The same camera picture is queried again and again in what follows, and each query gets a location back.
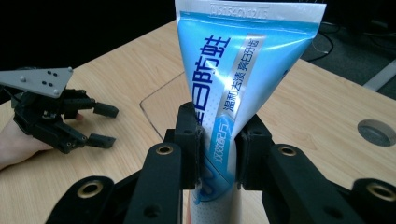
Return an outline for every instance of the table hole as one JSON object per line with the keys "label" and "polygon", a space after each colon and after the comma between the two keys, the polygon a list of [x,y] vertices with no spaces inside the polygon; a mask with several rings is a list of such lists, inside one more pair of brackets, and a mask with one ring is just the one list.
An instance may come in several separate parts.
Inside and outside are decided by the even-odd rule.
{"label": "table hole", "polygon": [[379,120],[362,120],[358,124],[358,131],[365,140],[377,146],[391,147],[396,144],[396,132]]}

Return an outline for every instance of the wooden tabletop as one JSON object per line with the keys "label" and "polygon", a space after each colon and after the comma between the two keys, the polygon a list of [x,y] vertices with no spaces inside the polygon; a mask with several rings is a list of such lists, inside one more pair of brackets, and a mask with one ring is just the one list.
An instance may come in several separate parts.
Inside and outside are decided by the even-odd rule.
{"label": "wooden tabletop", "polygon": [[[115,119],[82,110],[83,121],[67,123],[86,135],[117,140],[110,149],[37,153],[0,171],[0,223],[45,223],[78,180],[105,175],[118,182],[141,169],[149,148],[161,143],[166,129],[175,128],[178,107],[191,100],[176,23],[75,68],[67,88],[86,90],[97,102],[120,110]],[[366,119],[396,130],[395,101],[300,60],[258,115],[276,143],[302,149],[332,182],[350,189],[354,180],[372,177],[396,186],[396,146],[377,146],[358,132]],[[1,105],[0,127],[12,116],[9,102]],[[242,195],[243,223],[265,223],[261,194]]]}

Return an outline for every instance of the skin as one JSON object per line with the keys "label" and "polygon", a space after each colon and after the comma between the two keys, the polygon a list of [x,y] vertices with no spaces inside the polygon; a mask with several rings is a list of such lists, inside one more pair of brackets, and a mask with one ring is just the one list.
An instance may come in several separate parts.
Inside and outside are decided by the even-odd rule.
{"label": "skin", "polygon": [[[76,120],[82,119],[82,115],[76,115]],[[10,119],[0,132],[0,170],[27,160],[38,151],[50,149],[53,147],[33,138],[32,135],[25,134],[18,124]]]}

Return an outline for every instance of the blue toothpaste tube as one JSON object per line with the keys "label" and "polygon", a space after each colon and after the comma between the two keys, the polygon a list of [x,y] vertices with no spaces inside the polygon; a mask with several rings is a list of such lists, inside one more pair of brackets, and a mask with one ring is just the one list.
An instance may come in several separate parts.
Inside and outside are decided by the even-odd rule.
{"label": "blue toothpaste tube", "polygon": [[205,129],[189,222],[239,223],[234,139],[309,46],[324,9],[323,4],[176,0],[185,74]]}

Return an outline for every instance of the wooden table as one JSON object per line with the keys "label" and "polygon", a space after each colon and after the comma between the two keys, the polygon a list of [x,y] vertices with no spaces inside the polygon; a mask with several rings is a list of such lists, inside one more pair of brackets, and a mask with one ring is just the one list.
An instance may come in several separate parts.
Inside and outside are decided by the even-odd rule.
{"label": "wooden table", "polygon": [[[118,182],[142,167],[148,149],[163,140],[166,129],[175,128],[178,107],[191,100],[176,23],[75,68],[67,88],[86,90],[96,101],[120,110],[115,119],[81,111],[83,121],[68,123],[84,134],[117,140],[107,150],[84,147],[66,155],[58,150],[38,153],[1,171],[0,223],[44,223],[81,178],[105,175]],[[13,111],[9,103],[0,109],[3,127]],[[276,143],[302,149],[332,182],[350,189],[355,179],[373,177],[396,186],[396,146],[376,146],[358,132],[365,119],[396,130],[395,101],[298,61],[258,115]],[[243,223],[265,222],[261,194],[242,195]]]}

